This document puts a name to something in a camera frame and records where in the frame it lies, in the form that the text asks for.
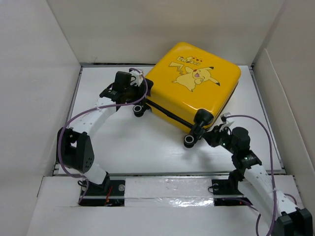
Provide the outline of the yellow hard-shell suitcase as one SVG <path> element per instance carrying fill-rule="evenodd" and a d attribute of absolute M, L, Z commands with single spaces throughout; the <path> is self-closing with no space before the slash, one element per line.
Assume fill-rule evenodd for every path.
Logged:
<path fill-rule="evenodd" d="M 193 147 L 216 121 L 236 89 L 239 66 L 186 42 L 177 43 L 146 75 L 148 93 L 133 107 L 146 110 L 183 130 Z"/>

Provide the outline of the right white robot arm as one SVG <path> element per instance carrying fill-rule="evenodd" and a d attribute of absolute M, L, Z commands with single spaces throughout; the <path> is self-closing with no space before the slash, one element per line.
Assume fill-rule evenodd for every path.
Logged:
<path fill-rule="evenodd" d="M 211 147 L 221 146 L 232 154 L 235 170 L 229 174 L 227 187 L 232 193 L 242 193 L 269 224 L 269 236 L 311 236 L 313 218 L 299 208 L 275 186 L 262 162 L 250 149 L 251 139 L 241 127 L 229 131 L 215 126 L 203 134 Z"/>

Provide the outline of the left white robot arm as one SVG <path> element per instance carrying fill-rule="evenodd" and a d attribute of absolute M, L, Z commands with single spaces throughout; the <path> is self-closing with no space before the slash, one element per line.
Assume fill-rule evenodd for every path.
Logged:
<path fill-rule="evenodd" d="M 67 173 L 74 169 L 74 178 L 85 178 L 93 184 L 93 190 L 104 195 L 109 191 L 108 173 L 96 162 L 92 138 L 120 107 L 134 105 L 145 100 L 148 83 L 143 70 L 130 68 L 119 71 L 115 80 L 99 95 L 93 108 L 71 118 L 58 133 L 57 157 Z"/>

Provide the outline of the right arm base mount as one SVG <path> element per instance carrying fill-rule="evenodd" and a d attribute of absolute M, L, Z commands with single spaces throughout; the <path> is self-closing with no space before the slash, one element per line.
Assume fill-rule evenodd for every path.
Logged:
<path fill-rule="evenodd" d="M 212 179 L 208 192 L 214 197 L 214 206 L 231 207 L 251 205 L 248 198 L 238 190 L 238 176 L 230 172 L 228 178 Z"/>

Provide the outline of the metal rail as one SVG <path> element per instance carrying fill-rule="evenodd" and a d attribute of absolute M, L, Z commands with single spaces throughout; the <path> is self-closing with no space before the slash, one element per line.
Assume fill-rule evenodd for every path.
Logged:
<path fill-rule="evenodd" d="M 118 174 L 111 173 L 110 177 L 210 177 L 210 176 L 228 176 L 229 172 L 214 173 L 131 173 Z"/>

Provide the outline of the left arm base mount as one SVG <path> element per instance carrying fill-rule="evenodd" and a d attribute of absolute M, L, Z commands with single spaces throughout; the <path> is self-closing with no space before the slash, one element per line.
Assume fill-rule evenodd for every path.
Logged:
<path fill-rule="evenodd" d="M 86 181 L 78 181 L 80 189 L 79 205 L 83 207 L 123 207 L 125 205 L 126 181 L 114 179 L 109 181 L 105 189 L 97 187 L 89 182 L 86 189 Z"/>

